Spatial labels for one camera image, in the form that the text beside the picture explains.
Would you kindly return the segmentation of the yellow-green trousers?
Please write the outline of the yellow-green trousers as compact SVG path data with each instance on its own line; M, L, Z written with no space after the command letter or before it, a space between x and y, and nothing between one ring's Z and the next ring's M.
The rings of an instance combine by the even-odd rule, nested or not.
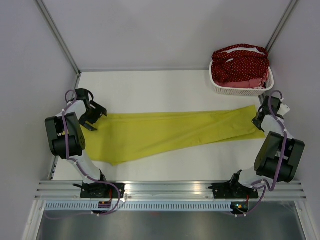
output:
M263 139L254 105L235 110L117 113L82 128L91 160L113 166L206 144Z

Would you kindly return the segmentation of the red polka dot garment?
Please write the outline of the red polka dot garment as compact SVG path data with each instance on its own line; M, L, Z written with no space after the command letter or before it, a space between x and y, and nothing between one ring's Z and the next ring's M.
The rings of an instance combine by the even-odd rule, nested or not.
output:
M211 74L220 84L263 80L269 73L269 54L265 48L236 44L212 54Z

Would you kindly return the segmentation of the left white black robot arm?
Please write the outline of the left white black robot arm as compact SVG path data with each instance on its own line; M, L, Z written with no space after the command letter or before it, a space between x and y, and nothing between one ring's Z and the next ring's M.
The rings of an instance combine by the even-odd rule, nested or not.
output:
M94 101L94 95L85 88L66 92L73 98L66 101L60 113L45 119L49 148L55 157L68 161L82 177L83 184L93 184L91 191L98 198L109 193L109 185L102 171L94 165L86 152L86 140L82 127L90 132L98 129L94 124L107 116L107 109Z

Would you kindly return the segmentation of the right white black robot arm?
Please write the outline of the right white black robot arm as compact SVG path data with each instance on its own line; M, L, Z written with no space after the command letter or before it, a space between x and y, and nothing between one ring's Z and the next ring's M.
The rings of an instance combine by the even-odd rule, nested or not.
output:
M266 138L253 167L233 174L228 184L231 196L239 198L262 188L271 192L277 183L293 180L305 143L294 138L285 127L284 115L289 110L281 98L264 98L252 123L265 133Z

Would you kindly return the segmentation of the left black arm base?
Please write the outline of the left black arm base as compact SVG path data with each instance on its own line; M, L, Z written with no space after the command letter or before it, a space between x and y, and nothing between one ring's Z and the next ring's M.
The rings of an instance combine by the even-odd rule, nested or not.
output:
M108 184L91 183L91 184L73 184L74 187L80 188L80 197L82 199L118 199L123 198L125 193L125 184L120 182L112 182L120 194L118 194L115 187Z

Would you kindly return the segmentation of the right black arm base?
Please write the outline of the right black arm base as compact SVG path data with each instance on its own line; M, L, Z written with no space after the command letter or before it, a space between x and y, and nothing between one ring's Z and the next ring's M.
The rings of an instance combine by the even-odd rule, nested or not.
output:
M213 193L214 199L258 199L259 194L255 189L245 187L239 183L213 183L208 187Z

